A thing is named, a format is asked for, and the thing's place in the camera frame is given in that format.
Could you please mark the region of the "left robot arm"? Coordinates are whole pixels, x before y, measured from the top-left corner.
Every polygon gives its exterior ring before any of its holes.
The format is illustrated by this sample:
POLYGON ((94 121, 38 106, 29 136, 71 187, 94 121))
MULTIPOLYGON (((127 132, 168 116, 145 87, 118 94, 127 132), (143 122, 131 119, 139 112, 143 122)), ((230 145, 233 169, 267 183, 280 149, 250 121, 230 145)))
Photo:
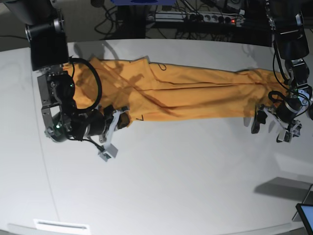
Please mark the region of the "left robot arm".
POLYGON ((302 124, 297 117, 307 113, 313 116, 313 89, 308 84, 310 70, 304 58, 309 54, 309 46, 304 30, 301 7, 304 0, 267 0, 265 10, 273 33, 274 57, 283 77, 279 84, 286 94, 271 91, 268 94, 271 106, 258 104, 251 132, 256 134, 260 124, 265 124, 268 116, 280 126, 277 143, 291 142, 300 136, 302 124))

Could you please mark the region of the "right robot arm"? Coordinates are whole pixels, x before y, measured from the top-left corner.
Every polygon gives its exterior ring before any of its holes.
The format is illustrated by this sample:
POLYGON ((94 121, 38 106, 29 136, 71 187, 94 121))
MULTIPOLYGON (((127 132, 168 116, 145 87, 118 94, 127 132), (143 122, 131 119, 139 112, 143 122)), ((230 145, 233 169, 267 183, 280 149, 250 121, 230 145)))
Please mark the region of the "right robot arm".
POLYGON ((109 140, 111 134, 130 124, 126 112, 112 105, 100 106, 102 83, 94 66, 83 58, 68 54, 64 17, 50 0, 4 0, 2 3, 25 24, 30 44, 33 71, 41 71, 38 77, 42 101, 45 134, 55 142, 90 141, 99 136, 100 142, 109 140), (97 92, 95 101, 79 109, 74 100, 74 74, 63 66, 68 63, 85 65, 95 78, 97 92))

